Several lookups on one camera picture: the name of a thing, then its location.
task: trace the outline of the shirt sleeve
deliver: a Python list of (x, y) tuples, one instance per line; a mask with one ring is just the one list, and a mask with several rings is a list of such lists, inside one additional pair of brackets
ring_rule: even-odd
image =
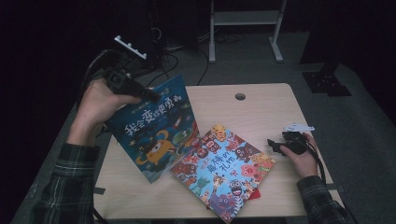
[(99, 151), (64, 143), (31, 223), (93, 223), (93, 175)]
[(350, 223), (350, 217), (317, 175), (306, 177), (297, 183), (303, 198), (308, 222), (314, 223)]

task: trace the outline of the book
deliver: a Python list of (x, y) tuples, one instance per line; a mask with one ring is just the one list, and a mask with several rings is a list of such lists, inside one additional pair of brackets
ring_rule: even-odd
[(224, 222), (230, 223), (275, 161), (217, 124), (171, 172)]
[(106, 122), (119, 144), (153, 183), (199, 142), (199, 131), (181, 75), (157, 86), (154, 103), (143, 98)]

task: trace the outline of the gray carpet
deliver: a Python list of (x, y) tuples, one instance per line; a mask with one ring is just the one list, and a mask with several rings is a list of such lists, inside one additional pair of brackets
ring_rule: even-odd
[[(268, 43), (269, 33), (248, 34), (232, 45), (216, 45), (216, 63), (205, 72), (207, 60), (201, 51), (183, 49), (172, 53), (178, 59), (169, 77), (182, 74), (188, 86), (288, 83), (303, 110), (309, 125), (315, 126), (314, 137), (328, 166), (340, 195), (353, 215), (362, 223), (392, 223), (396, 220), (396, 128), (386, 117), (375, 100), (367, 93), (359, 77), (340, 65), (335, 75), (352, 96), (329, 97), (324, 93), (312, 93), (304, 81), (302, 72), (317, 71), (321, 64), (299, 65), (308, 33), (280, 34), (278, 45), (284, 57), (277, 63)], [(208, 45), (200, 49), (207, 55)], [(163, 57), (163, 69), (176, 63), (173, 57)], [(149, 83), (162, 71), (141, 77)], [(161, 76), (152, 83), (163, 82)], [(32, 190), (26, 196), (13, 223), (26, 223), (29, 210), (47, 183), (59, 147), (65, 140), (75, 110), (65, 121), (53, 148), (37, 175)], [(106, 147), (109, 135), (101, 136), (99, 144)], [(111, 223), (130, 223), (112, 221)], [(288, 217), (288, 223), (306, 223), (305, 217)]]

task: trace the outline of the person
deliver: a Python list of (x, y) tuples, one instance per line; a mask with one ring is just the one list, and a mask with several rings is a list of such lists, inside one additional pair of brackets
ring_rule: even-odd
[[(91, 82), (61, 148), (50, 182), (32, 209), (30, 223), (93, 223), (93, 175), (100, 151), (94, 144), (96, 132), (120, 106), (140, 101), (137, 97), (113, 94), (103, 78)], [(304, 136), (317, 146), (314, 138), (306, 133)], [(286, 147), (281, 150), (302, 178), (297, 186), (309, 223), (348, 223), (347, 211), (332, 200), (309, 152), (296, 155)]]

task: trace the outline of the white metal frame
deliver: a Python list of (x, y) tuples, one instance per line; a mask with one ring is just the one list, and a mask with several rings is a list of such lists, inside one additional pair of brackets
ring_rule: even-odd
[(215, 48), (215, 26), (217, 25), (261, 25), (274, 24), (274, 35), (269, 37), (271, 48), (278, 63), (283, 62), (282, 54), (277, 46), (280, 25), (283, 20), (287, 0), (282, 0), (280, 10), (268, 11), (221, 11), (215, 12), (214, 0), (210, 8), (210, 42), (209, 42), (209, 61), (216, 61)]

